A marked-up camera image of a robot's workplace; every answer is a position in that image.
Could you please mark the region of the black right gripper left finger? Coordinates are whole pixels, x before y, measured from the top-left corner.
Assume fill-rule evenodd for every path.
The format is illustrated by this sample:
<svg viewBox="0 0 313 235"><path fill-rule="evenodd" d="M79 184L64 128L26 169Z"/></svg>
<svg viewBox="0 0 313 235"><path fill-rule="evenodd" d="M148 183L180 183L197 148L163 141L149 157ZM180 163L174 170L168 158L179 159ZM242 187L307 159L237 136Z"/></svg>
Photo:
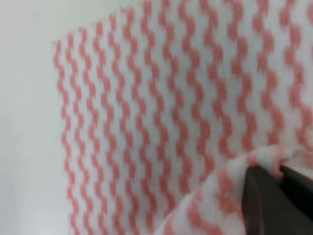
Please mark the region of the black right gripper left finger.
<svg viewBox="0 0 313 235"><path fill-rule="evenodd" d="M245 175L242 213L248 235L311 235L313 213L303 213L285 195L280 183L260 167Z"/></svg>

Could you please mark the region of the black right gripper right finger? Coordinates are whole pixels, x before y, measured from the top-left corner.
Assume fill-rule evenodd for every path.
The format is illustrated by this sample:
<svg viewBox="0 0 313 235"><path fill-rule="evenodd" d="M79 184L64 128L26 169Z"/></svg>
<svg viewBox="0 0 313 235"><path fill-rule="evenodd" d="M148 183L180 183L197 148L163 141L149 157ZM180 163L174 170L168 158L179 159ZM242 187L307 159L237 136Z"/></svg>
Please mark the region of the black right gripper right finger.
<svg viewBox="0 0 313 235"><path fill-rule="evenodd" d="M280 170L283 173L282 191L303 213L312 213L313 181L287 166L281 166Z"/></svg>

